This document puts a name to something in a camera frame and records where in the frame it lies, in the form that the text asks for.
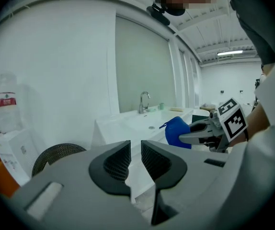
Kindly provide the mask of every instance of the small green cup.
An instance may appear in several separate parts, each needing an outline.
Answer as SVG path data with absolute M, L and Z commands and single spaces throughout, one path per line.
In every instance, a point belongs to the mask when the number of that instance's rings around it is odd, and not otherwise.
M 158 105 L 158 109 L 159 109 L 159 110 L 163 110 L 163 109 L 164 109 L 164 106 L 165 106 L 164 103 L 160 103 L 160 104 Z

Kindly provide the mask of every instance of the red label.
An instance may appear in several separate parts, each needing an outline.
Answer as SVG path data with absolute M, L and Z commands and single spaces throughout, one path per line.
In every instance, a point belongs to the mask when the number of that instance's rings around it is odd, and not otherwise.
M 16 105 L 16 99 L 15 98 L 0 99 L 0 107 L 7 106 L 7 105 Z

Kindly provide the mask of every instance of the black wicker basket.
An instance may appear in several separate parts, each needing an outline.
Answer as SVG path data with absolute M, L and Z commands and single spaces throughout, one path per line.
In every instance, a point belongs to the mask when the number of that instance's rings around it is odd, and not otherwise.
M 69 143 L 58 144 L 48 148 L 47 150 L 43 151 L 41 155 L 36 159 L 32 169 L 32 177 L 40 173 L 44 169 L 46 163 L 52 165 L 54 162 L 58 161 L 61 158 L 82 151 L 85 151 L 85 149 L 78 145 Z

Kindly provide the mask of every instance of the plastic bottle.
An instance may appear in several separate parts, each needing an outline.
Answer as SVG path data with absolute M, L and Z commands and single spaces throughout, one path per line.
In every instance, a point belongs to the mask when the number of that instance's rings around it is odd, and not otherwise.
M 16 89 L 16 76 L 13 73 L 0 74 L 0 133 L 3 134 L 22 128 Z

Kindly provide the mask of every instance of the frosted window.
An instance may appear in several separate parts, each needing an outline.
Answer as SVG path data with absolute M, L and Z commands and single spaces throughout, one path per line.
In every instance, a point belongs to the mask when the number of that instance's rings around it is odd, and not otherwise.
M 119 111 L 138 110 L 143 104 L 175 106 L 175 85 L 168 41 L 134 22 L 116 18 L 116 77 Z
M 187 70 L 185 65 L 184 53 L 179 50 L 182 69 L 183 69 L 183 76 L 184 76 L 184 94 L 185 94 L 185 107 L 189 107 L 189 83 L 187 78 Z

